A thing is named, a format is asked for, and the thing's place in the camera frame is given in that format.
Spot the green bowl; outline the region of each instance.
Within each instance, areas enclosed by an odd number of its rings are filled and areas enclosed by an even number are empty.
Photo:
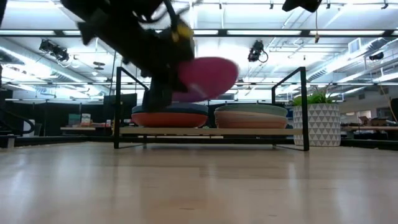
[[[220,106],[216,111],[242,111],[286,116],[287,109],[272,105],[228,105]]]

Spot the green plant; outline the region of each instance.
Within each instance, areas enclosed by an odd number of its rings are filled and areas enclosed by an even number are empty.
[[[315,86],[312,90],[312,94],[307,96],[307,103],[308,104],[317,104],[317,103],[332,103],[330,95],[328,95],[328,88],[330,86],[327,85],[324,88],[318,88]],[[293,99],[294,106],[300,106],[302,104],[302,97],[298,96]]]

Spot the white planter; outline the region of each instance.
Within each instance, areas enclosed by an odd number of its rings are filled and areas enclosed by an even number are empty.
[[[301,106],[293,108],[294,128],[303,128]],[[340,146],[340,110],[336,104],[314,104],[308,106],[308,133],[310,146]],[[294,136],[294,144],[303,145],[303,136]]]

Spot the wooden floor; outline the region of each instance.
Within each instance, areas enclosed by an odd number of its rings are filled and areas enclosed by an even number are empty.
[[[398,152],[108,143],[0,153],[0,223],[397,223]]]

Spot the pink disc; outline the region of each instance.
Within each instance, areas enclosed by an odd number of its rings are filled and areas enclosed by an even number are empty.
[[[178,75],[187,86],[188,93],[174,92],[173,100],[199,102],[214,99],[227,92],[238,77],[238,66],[224,58],[196,58],[190,62],[182,62]]]

